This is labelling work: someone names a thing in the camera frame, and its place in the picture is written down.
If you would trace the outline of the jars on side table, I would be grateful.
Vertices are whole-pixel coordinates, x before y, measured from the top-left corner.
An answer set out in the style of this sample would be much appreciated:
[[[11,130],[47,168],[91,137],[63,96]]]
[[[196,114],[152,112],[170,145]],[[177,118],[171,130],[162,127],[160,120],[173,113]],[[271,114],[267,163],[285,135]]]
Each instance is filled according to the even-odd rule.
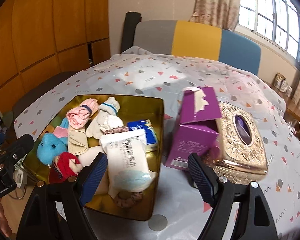
[[[286,96],[290,97],[292,93],[292,87],[286,81],[286,78],[281,74],[277,73],[273,80],[273,86],[277,88],[280,92],[285,93]]]

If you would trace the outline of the striped brown scrunchie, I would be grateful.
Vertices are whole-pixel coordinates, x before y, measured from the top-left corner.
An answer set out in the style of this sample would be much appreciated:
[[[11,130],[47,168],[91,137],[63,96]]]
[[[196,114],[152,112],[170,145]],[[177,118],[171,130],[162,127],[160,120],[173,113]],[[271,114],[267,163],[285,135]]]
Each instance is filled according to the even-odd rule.
[[[115,204],[123,209],[130,209],[143,199],[143,192],[121,191],[114,198]]]

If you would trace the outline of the left beige curtain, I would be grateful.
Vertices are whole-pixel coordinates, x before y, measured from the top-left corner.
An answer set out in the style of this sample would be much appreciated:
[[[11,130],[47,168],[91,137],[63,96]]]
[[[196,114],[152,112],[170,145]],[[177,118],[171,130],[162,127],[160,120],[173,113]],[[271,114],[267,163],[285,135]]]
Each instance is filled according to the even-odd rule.
[[[190,21],[234,31],[239,5],[240,0],[196,0]]]

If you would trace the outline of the barred window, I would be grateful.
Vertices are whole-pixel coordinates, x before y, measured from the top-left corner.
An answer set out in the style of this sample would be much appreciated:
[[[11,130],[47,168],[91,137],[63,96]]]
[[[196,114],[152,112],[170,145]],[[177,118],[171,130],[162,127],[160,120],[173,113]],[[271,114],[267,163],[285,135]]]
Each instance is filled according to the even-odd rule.
[[[240,0],[238,24],[284,50],[300,70],[300,15],[290,0]]]

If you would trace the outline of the purple cardboard tissue box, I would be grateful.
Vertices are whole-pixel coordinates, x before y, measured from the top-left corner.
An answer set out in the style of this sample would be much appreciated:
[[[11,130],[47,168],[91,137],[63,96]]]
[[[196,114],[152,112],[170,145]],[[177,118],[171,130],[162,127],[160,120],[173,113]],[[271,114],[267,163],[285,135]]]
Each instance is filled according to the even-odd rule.
[[[217,121],[221,117],[217,96],[212,87],[184,88],[165,166],[186,170],[191,153],[202,156],[209,151],[219,136]]]

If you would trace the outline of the red knitted doll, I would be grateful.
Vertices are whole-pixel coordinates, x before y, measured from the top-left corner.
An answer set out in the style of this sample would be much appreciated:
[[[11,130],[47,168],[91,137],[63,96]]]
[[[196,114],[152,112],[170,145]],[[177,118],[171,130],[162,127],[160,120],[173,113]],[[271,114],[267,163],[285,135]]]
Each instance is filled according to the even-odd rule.
[[[77,176],[83,166],[79,159],[69,152],[63,152],[52,161],[49,184],[62,183],[71,176]]]

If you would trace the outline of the mauve satin scrunchie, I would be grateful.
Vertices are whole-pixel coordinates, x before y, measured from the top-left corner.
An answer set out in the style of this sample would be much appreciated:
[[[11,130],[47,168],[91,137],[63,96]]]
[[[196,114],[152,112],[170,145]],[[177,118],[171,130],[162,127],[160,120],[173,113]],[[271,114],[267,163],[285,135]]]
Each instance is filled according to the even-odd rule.
[[[104,131],[104,134],[114,134],[114,133],[122,133],[122,132],[128,132],[128,131],[129,131],[129,128],[127,126],[122,126],[122,127],[107,129]]]

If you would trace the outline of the pink towel blue band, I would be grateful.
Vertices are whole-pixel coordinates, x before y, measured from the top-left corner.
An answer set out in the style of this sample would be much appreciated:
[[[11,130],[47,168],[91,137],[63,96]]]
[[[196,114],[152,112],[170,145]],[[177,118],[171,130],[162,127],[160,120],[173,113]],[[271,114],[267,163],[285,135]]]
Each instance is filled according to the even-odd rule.
[[[88,98],[81,102],[77,107],[70,109],[66,118],[69,125],[74,129],[80,129],[85,126],[90,117],[93,116],[99,108],[99,104],[96,99]]]

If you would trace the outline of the white sponge block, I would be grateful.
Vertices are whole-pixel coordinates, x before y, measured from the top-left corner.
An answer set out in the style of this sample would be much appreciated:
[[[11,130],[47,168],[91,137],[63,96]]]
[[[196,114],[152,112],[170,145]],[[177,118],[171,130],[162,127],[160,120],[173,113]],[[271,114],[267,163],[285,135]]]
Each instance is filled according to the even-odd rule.
[[[91,147],[87,152],[78,156],[79,162],[83,167],[89,166],[99,153],[103,153],[101,146]]]

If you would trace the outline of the blue plush elephant toy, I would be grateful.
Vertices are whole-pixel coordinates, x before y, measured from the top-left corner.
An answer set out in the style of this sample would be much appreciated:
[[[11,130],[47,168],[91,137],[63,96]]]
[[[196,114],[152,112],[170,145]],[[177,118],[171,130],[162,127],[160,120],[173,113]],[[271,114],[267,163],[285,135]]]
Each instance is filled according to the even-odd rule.
[[[63,118],[60,125],[48,125],[39,136],[37,158],[41,163],[49,166],[55,157],[68,150],[68,128],[69,122]]]

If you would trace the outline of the patterned plastic tablecloth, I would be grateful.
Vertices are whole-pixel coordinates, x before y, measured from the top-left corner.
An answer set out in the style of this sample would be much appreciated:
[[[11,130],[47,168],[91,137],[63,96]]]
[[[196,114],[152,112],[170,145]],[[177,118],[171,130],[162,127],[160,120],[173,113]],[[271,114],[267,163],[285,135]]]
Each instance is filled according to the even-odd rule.
[[[221,102],[249,112],[256,121],[266,150],[268,175],[260,182],[279,239],[300,239],[300,141],[283,115],[286,103],[254,74],[207,59],[151,54],[138,47],[83,70],[17,114],[17,136],[38,138],[45,126],[75,96],[122,94],[164,101],[164,135],[174,127],[183,89],[213,87]],[[163,166],[154,213],[162,229],[153,231],[137,222],[87,210],[98,239],[197,239],[211,209],[193,188],[185,172]]]

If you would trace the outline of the gold metal tray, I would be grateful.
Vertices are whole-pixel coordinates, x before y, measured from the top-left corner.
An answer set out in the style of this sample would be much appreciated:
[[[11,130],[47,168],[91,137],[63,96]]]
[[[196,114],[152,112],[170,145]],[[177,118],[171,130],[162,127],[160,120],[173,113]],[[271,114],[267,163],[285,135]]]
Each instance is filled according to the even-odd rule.
[[[97,155],[107,158],[101,179],[83,189],[86,207],[110,215],[146,221],[153,213],[161,163],[164,102],[131,95],[96,95],[99,105],[79,128],[67,119],[91,95],[73,98],[47,125],[23,166],[36,179],[59,184],[82,175]]]

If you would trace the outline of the beige sock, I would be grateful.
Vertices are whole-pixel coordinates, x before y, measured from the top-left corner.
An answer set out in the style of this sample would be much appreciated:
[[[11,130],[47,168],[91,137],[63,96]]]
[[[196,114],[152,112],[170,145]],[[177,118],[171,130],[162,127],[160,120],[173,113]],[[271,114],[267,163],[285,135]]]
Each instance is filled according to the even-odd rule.
[[[85,128],[74,129],[72,126],[69,126],[68,151],[73,155],[82,155],[88,150],[89,146]]]

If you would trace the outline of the wet wipes packet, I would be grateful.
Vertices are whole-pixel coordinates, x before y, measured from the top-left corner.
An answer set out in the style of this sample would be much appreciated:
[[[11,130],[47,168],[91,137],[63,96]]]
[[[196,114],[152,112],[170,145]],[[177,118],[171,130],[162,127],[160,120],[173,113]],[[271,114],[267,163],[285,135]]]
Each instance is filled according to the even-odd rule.
[[[156,177],[148,167],[146,135],[141,129],[103,135],[99,143],[108,159],[109,195],[142,192]]]

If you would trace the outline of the ornate gold tissue box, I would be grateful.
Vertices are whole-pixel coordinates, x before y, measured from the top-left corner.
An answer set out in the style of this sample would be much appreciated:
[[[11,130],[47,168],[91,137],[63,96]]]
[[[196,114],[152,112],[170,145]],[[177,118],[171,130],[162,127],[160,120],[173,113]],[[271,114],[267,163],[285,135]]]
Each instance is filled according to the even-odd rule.
[[[247,185],[264,179],[267,157],[252,115],[229,103],[220,102],[219,108],[219,135],[202,161],[233,183]]]

